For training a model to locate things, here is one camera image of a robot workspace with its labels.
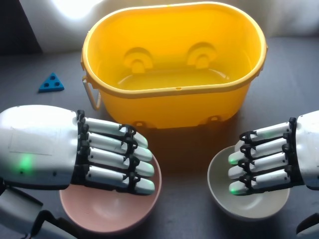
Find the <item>white robotic hand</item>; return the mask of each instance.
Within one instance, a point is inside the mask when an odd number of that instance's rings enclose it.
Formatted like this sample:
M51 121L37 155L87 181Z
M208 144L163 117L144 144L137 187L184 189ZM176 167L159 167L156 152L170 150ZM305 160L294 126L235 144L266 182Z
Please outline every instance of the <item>white robotic hand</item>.
M0 114L0 223L32 238L74 239L66 221L12 187L63 190L70 184L150 195L153 155L129 125L83 111L20 106Z
M319 111L240 135L228 161L238 196L306 185L319 190ZM319 215L297 228L299 238L319 238Z

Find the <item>blue toy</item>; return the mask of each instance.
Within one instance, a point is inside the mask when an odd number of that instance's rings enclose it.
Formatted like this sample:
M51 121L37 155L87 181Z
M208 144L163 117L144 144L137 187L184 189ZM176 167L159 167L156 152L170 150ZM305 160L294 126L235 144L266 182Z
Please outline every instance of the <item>blue toy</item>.
M52 73L39 88L40 93L63 91L63 90L64 90L64 86L62 85L59 78L54 73Z

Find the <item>white bowl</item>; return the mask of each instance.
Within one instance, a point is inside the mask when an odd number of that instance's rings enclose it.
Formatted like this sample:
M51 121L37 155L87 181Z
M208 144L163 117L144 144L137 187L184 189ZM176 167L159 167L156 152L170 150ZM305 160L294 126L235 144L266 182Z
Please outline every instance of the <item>white bowl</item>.
M231 167L228 156L233 152L234 146L223 149L208 167L208 186L218 206L228 215L245 221L257 221L277 213L287 202L290 189L249 196L234 196L229 192L233 181L228 178Z

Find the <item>white handle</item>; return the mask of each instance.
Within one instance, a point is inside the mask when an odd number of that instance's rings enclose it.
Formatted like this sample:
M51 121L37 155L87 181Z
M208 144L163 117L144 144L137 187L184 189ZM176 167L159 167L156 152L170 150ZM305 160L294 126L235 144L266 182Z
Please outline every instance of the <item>white handle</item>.
M91 92L91 89L89 87L89 83L87 81L87 77L86 76L83 76L83 79L82 79L82 82L83 82L83 85L84 85L84 88L86 90L86 93L89 97L89 100L91 102L91 105L92 105L92 108L95 109L96 111L98 111L101 107L101 93L98 92L98 100L97 102L95 102L95 99L92 95L92 92Z

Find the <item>table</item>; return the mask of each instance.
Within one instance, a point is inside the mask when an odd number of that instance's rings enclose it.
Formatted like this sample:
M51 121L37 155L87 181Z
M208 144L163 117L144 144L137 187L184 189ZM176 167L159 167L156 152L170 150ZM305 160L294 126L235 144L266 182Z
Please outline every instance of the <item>table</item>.
M213 156L235 144L240 133L319 110L319 38L271 38L267 42L264 70L252 82L243 107L231 120L206 127L144 132L163 176L162 192L150 217L124 235L102 237L83 232L84 239L294 238L300 221L319 211L319 192L293 188L278 214L264 221L245 223L228 217L217 207L206 180ZM38 87L52 72L65 90L38 94ZM43 104L73 111L83 109L88 117L112 120L104 108L99 112L91 108L81 82L84 72L80 52L2 57L0 74L0 111ZM57 191L24 191L41 200L55 216L67 218ZM0 226L0 238L20 237Z

